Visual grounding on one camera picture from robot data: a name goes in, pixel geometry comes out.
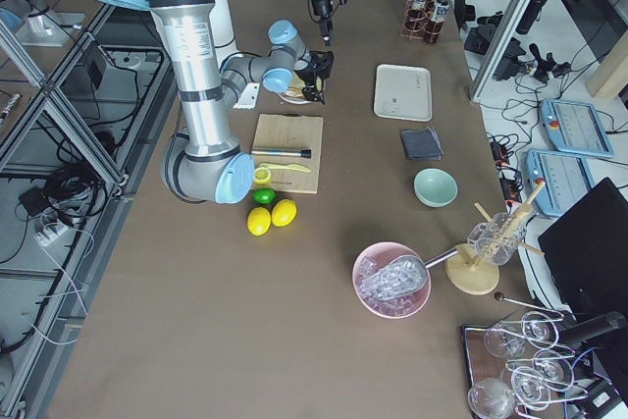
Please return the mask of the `cream rabbit tray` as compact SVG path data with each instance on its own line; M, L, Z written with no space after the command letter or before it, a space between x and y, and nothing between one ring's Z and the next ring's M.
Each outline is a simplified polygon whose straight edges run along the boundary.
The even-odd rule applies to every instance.
M379 65L373 110L380 118L429 122L433 116L430 71L421 67Z

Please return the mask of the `wine glass rack tray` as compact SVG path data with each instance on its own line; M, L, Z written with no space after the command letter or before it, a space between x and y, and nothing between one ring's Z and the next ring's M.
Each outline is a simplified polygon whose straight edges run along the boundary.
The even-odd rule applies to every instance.
M536 418L552 405L587 397L573 370L575 351L559 340L563 315L532 308L489 327L461 327L475 418Z

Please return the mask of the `wooden cutting board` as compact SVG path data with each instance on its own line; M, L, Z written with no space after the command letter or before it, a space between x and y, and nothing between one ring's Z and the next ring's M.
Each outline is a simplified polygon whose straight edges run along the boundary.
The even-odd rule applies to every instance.
M322 117L258 117L251 153L258 166L270 166L271 188L290 193L318 192L323 124Z

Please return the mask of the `steel muddler black tip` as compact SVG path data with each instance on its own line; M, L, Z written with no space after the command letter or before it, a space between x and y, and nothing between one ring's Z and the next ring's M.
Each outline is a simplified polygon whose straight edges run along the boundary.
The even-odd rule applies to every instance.
M253 148L252 155L258 156L278 156L311 159L313 152L311 149L280 149L280 148Z

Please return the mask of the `yellow plastic knife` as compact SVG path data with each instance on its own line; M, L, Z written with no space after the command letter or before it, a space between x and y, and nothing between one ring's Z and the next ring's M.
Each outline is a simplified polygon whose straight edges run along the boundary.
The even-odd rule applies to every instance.
M301 165L301 164L296 164L296 163L281 164L281 163L260 162L259 167L264 168L264 169L269 169L269 170L293 171L293 172L300 172L300 173L312 172L312 170L309 167Z

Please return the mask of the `half lemon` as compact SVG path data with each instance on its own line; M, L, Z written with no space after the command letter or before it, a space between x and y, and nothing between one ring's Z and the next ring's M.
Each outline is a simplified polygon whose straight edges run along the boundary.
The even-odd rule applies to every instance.
M255 184L264 185L272 180L271 170L266 167L257 167L254 169L253 181Z

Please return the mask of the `green lime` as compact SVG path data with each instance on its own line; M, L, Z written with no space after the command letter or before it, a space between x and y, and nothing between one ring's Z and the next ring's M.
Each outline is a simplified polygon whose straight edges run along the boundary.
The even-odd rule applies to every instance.
M257 188L252 193L253 200L261 205L271 204L275 201L277 194L268 187Z

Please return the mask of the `bottle lower right rack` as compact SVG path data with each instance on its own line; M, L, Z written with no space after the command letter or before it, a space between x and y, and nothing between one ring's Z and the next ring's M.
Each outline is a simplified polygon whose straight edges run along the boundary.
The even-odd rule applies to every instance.
M449 8L449 0L436 0L431 20L436 26L441 26L445 21L446 13Z

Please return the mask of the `grey folded cloth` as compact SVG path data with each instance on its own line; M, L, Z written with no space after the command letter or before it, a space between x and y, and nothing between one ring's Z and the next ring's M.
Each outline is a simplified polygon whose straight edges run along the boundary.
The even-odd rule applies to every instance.
M402 131L400 137L410 160L441 160L444 155L438 134L432 128Z

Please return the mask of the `whole lemon upper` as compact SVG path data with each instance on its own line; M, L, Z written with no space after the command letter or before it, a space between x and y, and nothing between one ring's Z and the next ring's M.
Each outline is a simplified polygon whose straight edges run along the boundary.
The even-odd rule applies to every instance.
M297 215L297 206L292 199L278 201L271 212L271 223L275 227L285 227L293 222Z

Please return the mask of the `whole lemon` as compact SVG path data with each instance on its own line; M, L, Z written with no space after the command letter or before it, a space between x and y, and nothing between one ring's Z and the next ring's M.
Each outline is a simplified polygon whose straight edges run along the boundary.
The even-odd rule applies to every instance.
M297 206L292 199L278 201L271 212L271 223L275 227L285 227L293 222L297 215Z
M271 213L267 208L255 207L247 216L247 229L254 236L262 236L267 233L271 224Z

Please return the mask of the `whole lemon lower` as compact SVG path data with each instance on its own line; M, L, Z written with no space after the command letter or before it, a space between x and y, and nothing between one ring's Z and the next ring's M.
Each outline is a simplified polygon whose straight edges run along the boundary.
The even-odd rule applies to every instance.
M262 236L267 233L271 224L271 213L267 208L255 207L247 216L247 229L254 236Z

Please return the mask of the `green bowl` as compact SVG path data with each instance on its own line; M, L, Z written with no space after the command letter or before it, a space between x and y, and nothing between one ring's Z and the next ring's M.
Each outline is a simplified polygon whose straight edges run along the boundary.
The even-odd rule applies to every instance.
M458 186L453 176L436 168L418 172L413 187L417 199L432 208L447 206L458 195Z

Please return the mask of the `metal ice scoop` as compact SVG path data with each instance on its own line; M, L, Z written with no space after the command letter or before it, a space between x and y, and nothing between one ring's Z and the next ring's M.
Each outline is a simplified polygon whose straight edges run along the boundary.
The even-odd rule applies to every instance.
M428 282L429 269L457 255L456 248L423 261L416 255L402 255L380 269L376 275L375 296L388 301L400 298L422 289Z

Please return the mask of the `clear ice cube pile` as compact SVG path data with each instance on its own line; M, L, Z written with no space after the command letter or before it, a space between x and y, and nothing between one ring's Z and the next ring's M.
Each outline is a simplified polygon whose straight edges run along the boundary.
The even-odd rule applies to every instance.
M406 317L418 310L416 293L428 282L424 263L414 255L401 255L383 267L372 257L357 263L356 293L378 314Z

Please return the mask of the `pink bowl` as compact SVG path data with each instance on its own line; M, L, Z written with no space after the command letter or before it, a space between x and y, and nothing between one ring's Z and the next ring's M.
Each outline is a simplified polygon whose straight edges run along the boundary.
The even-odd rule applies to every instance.
M418 313L431 293L424 261L397 242L377 242L355 260L352 281L362 304L374 314L402 319Z

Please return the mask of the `glass mug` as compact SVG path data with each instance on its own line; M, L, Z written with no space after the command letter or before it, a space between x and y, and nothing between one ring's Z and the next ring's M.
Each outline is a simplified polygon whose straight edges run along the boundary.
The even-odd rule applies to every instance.
M489 222L478 224L467 237L467 242L483 261L501 266L516 252L525 233L522 217L500 212Z

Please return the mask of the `wooden mug tree stand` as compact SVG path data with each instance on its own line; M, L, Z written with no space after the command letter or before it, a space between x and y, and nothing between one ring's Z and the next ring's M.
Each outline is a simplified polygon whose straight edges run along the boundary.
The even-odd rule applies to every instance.
M532 202L545 187L545 184L544 181L538 182L527 200L508 213L515 217L522 217L524 229L525 224L533 214ZM485 218L485 222L491 220L493 216L490 216L480 203L476 202L474 206ZM448 258L445 262L445 272L451 282L460 290L474 295L483 295L494 290L499 281L499 266L483 261L467 241L458 244L455 248L458 250L458 254Z

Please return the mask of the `black monitor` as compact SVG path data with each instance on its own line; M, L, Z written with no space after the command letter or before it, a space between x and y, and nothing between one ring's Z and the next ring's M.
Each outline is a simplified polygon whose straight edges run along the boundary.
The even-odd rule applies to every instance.
M581 314L627 313L627 200L602 179L540 236L560 298Z

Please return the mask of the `aluminium frame post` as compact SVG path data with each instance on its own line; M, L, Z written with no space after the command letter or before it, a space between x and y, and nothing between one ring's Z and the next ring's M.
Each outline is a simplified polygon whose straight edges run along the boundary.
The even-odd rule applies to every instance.
M510 0L501 19L496 34L490 43L485 59L469 89L472 103L479 103L482 93L497 70L497 65L505 53L521 17L525 13L530 0Z

